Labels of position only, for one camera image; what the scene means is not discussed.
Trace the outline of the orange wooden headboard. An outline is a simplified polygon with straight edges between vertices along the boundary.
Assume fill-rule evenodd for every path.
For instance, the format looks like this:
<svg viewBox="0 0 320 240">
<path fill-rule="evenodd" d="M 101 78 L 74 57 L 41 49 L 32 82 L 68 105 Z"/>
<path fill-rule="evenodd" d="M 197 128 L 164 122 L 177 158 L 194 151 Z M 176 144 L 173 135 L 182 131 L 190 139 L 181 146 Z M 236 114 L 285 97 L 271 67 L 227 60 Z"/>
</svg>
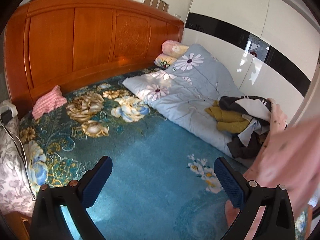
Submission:
<svg viewBox="0 0 320 240">
<path fill-rule="evenodd" d="M 4 72 L 18 116 L 60 86 L 63 93 L 153 65 L 178 18 L 132 0 L 34 0 L 4 32 Z"/>
</svg>

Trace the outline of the teal floral bed blanket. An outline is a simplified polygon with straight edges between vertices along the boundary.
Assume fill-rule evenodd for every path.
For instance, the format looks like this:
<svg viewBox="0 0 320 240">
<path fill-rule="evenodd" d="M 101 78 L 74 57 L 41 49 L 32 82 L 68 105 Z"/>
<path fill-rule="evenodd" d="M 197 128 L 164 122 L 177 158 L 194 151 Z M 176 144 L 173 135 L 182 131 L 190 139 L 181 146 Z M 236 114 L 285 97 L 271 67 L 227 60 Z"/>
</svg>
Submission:
<svg viewBox="0 0 320 240">
<path fill-rule="evenodd" d="M 28 144 L 29 179 L 65 186 L 103 156 L 112 172 L 88 208 L 106 239 L 220 239 L 227 231 L 227 196 L 215 177 L 216 158 L 231 156 L 170 121 L 129 91 L 123 81 L 157 72 L 150 67 L 82 87 L 67 104 L 20 123 Z"/>
</svg>

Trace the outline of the mustard yellow garment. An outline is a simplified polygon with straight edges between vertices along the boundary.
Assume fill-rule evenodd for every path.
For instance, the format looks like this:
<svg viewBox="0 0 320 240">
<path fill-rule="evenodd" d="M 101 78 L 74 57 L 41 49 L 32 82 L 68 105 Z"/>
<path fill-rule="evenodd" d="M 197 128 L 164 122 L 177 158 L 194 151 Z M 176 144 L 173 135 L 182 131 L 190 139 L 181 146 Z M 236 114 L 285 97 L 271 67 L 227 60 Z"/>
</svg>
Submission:
<svg viewBox="0 0 320 240">
<path fill-rule="evenodd" d="M 216 127 L 220 132 L 239 134 L 249 125 L 249 121 L 241 113 L 221 109 L 217 100 L 204 111 L 217 121 Z"/>
</svg>

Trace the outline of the pink knitted cloth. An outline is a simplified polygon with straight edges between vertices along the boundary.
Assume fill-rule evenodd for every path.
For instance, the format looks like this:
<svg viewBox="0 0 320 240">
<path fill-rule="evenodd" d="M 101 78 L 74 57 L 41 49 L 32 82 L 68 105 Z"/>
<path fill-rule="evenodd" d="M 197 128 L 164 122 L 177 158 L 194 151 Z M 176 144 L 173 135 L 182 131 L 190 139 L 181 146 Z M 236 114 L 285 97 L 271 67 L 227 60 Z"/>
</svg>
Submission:
<svg viewBox="0 0 320 240">
<path fill-rule="evenodd" d="M 39 120 L 45 113 L 50 113 L 66 103 L 67 99 L 62 95 L 61 87 L 57 85 L 36 101 L 32 110 L 33 118 Z"/>
</svg>

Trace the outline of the black white striped jacket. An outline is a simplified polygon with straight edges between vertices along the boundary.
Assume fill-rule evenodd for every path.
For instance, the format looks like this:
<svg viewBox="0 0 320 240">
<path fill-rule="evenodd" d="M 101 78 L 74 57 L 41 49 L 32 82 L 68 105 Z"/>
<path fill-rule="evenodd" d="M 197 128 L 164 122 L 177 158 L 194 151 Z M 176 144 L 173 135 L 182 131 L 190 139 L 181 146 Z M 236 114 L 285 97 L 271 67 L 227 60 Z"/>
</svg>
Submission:
<svg viewBox="0 0 320 240">
<path fill-rule="evenodd" d="M 259 96 L 228 97 L 223 96 L 219 100 L 219 106 L 223 110 L 235 111 L 249 122 L 256 118 L 263 126 L 270 125 L 271 102 Z"/>
</svg>

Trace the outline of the dark grey garment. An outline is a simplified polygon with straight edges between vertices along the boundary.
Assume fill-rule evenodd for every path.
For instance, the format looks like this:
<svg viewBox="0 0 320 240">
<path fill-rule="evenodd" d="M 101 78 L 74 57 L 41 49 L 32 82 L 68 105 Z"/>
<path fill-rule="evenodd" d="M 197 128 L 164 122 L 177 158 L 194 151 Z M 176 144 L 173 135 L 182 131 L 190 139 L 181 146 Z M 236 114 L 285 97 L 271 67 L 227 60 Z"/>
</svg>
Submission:
<svg viewBox="0 0 320 240">
<path fill-rule="evenodd" d="M 265 138 L 266 136 L 264 134 L 259 135 L 258 133 L 253 132 L 248 146 L 245 146 L 238 136 L 234 136 L 233 140 L 227 143 L 227 147 L 234 159 L 252 159 L 258 155 Z"/>
</svg>

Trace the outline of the white black sliding wardrobe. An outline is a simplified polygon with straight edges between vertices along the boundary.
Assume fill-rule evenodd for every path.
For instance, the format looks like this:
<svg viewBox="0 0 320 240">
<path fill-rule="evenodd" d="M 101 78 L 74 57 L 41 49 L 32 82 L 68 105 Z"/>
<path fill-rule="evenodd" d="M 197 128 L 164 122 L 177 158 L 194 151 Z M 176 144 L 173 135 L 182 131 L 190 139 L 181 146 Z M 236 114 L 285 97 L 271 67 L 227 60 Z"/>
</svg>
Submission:
<svg viewBox="0 0 320 240">
<path fill-rule="evenodd" d="M 315 73 L 319 32 L 282 0 L 193 0 L 183 43 L 200 44 L 246 95 L 272 98 L 289 118 Z"/>
</svg>

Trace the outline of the pink floral pillow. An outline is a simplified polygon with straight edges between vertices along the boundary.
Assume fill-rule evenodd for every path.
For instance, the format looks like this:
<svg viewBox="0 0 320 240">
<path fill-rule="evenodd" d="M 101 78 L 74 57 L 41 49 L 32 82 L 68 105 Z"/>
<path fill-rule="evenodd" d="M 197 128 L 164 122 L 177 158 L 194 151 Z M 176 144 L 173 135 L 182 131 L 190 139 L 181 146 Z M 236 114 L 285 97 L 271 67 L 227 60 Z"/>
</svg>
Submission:
<svg viewBox="0 0 320 240">
<path fill-rule="evenodd" d="M 174 40 L 167 40 L 162 44 L 163 54 L 175 58 L 181 57 L 188 49 L 189 46 L 183 45 L 180 42 Z"/>
<path fill-rule="evenodd" d="M 159 68 L 167 69 L 176 61 L 177 58 L 162 53 L 156 57 L 156 59 L 154 60 L 154 64 Z"/>
</svg>

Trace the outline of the light blue floral quilt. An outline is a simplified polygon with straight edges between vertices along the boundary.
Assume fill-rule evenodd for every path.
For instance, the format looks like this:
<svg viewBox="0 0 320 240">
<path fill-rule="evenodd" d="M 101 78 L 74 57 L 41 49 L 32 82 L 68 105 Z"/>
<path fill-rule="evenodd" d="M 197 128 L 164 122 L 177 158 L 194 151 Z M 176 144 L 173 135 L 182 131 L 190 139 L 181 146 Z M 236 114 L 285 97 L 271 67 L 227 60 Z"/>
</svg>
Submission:
<svg viewBox="0 0 320 240">
<path fill-rule="evenodd" d="M 222 96 L 243 93 L 228 69 L 203 46 L 193 44 L 168 69 L 129 77 L 123 85 L 170 121 L 231 155 L 227 144 L 232 136 L 218 131 L 205 109 Z"/>
</svg>

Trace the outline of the black charger adapter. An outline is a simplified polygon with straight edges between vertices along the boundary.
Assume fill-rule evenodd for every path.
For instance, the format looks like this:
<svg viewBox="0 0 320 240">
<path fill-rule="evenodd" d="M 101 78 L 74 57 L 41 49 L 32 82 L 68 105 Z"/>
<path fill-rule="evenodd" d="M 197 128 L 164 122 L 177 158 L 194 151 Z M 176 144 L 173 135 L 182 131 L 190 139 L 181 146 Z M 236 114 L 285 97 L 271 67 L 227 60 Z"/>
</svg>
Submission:
<svg viewBox="0 0 320 240">
<path fill-rule="evenodd" d="M 13 119 L 12 111 L 10 109 L 1 113 L 1 124 L 6 125 L 12 119 Z"/>
</svg>

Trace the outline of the grey floral cushion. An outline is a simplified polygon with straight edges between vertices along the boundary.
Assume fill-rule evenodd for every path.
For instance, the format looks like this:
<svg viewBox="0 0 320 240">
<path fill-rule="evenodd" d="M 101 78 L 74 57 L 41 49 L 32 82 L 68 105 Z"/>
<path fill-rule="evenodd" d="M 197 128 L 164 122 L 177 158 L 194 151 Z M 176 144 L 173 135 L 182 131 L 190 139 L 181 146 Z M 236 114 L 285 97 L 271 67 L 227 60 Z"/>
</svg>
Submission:
<svg viewBox="0 0 320 240">
<path fill-rule="evenodd" d="M 1 113 L 9 110 L 12 119 L 1 126 L 1 212 L 14 211 L 31 216 L 35 201 L 28 185 L 19 139 L 16 107 L 10 100 L 1 102 Z"/>
</svg>

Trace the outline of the white wall socket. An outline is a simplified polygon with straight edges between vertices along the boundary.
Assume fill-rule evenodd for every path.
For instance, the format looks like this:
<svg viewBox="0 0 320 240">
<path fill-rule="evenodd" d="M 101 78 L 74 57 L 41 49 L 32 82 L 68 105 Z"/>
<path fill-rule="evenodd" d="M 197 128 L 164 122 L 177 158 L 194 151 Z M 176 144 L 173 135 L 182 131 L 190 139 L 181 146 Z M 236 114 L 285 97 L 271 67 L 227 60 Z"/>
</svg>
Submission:
<svg viewBox="0 0 320 240">
<path fill-rule="evenodd" d="M 175 16 L 176 18 L 178 18 L 179 20 L 181 19 L 181 16 L 178 15 L 178 14 L 174 14 L 174 16 Z"/>
</svg>

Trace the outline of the row of picture frames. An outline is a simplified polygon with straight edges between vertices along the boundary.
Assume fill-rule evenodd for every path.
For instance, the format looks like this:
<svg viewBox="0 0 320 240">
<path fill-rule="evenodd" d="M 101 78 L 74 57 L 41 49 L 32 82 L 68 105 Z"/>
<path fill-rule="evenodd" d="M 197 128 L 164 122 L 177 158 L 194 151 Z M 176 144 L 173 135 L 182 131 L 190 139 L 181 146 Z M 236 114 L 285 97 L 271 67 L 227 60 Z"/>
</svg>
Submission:
<svg viewBox="0 0 320 240">
<path fill-rule="evenodd" d="M 168 12 L 169 5 L 163 0 L 143 0 L 143 4 L 148 5 L 157 10 Z"/>
</svg>

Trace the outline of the light blue shirt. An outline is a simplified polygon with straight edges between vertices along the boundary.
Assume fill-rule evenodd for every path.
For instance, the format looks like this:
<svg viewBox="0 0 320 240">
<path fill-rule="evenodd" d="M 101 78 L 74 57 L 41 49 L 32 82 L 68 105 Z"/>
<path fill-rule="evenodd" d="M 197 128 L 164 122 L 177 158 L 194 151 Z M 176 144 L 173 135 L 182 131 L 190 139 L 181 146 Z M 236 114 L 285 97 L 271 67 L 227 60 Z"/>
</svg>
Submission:
<svg viewBox="0 0 320 240">
<path fill-rule="evenodd" d="M 254 132 L 256 132 L 258 135 L 261 135 L 265 132 L 268 132 L 269 127 L 269 125 L 263 126 L 260 121 L 258 121 L 256 118 L 253 118 L 248 126 L 240 134 L 238 134 L 238 138 L 241 143 L 247 147 Z"/>
</svg>

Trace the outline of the pink fleece floral garment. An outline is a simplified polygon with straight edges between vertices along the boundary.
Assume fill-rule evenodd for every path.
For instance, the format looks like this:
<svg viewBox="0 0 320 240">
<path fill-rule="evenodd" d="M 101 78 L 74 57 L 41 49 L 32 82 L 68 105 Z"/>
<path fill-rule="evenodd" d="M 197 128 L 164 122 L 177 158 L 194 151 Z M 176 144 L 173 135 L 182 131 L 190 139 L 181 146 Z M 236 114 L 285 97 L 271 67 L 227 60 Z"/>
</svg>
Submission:
<svg viewBox="0 0 320 240">
<path fill-rule="evenodd" d="M 319 186 L 319 117 L 287 128 L 287 116 L 270 102 L 270 131 L 244 177 L 262 187 L 284 185 L 297 219 Z"/>
</svg>

